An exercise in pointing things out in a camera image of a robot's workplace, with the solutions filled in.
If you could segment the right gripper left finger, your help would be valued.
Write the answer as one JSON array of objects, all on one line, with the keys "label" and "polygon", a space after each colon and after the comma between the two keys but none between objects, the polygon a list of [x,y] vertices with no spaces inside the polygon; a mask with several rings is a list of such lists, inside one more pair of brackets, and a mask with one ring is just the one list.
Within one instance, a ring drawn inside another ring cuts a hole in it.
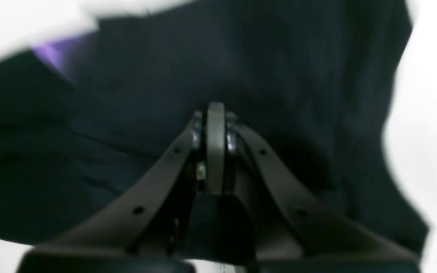
[{"label": "right gripper left finger", "polygon": [[215,111],[184,131],[127,192],[88,220],[33,249],[39,256],[181,258],[197,194],[215,194]]}]

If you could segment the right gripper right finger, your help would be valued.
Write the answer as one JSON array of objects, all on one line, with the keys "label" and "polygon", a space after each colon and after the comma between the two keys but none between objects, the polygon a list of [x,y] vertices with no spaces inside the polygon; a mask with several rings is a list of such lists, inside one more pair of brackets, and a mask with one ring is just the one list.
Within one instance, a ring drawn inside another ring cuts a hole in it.
[{"label": "right gripper right finger", "polygon": [[268,143],[215,103],[215,194],[236,194],[255,226],[258,266],[417,266],[411,251],[333,212]]}]

